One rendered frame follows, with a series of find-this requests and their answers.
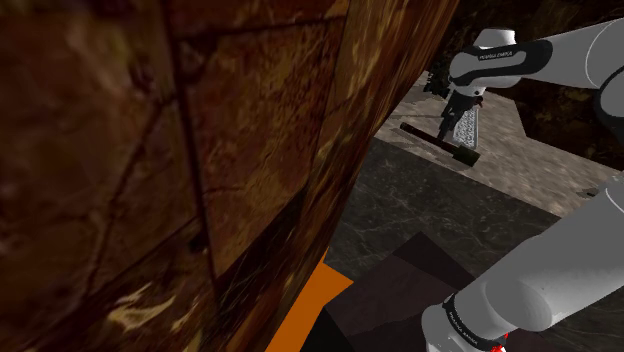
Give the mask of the white patterned metal grater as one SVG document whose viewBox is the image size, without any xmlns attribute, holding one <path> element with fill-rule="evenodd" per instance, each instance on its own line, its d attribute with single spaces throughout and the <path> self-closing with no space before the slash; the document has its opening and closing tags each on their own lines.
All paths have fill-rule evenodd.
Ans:
<svg viewBox="0 0 624 352">
<path fill-rule="evenodd" d="M 478 145 L 478 109 L 467 110 L 456 123 L 452 140 L 468 149 L 475 150 Z"/>
</svg>

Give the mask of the dark leafy plant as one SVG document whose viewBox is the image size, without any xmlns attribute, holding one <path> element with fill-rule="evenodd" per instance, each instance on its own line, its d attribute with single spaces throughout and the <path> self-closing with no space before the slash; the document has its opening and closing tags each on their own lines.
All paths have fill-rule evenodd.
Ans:
<svg viewBox="0 0 624 352">
<path fill-rule="evenodd" d="M 429 68 L 424 92 L 446 99 L 450 93 L 449 84 L 445 74 L 445 66 L 442 61 L 435 61 Z"/>
</svg>

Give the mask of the dark robot stand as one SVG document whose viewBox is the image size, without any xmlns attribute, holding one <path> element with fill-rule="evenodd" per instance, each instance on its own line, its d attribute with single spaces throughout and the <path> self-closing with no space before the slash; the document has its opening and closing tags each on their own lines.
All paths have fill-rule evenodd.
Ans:
<svg viewBox="0 0 624 352">
<path fill-rule="evenodd" d="M 426 352 L 423 310 L 473 280 L 419 232 L 322 308 L 300 352 Z"/>
</svg>

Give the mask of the dark long-handled mallet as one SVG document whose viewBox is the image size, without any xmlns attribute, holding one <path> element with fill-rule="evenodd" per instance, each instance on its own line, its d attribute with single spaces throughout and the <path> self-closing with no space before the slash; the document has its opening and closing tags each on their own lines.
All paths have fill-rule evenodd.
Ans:
<svg viewBox="0 0 624 352">
<path fill-rule="evenodd" d="M 402 122 L 400 124 L 400 129 L 432 145 L 435 145 L 446 152 L 451 153 L 455 160 L 469 167 L 473 167 L 480 158 L 480 154 L 476 151 L 468 149 L 467 147 L 462 145 L 456 146 L 446 141 L 440 140 L 408 123 Z"/>
</svg>

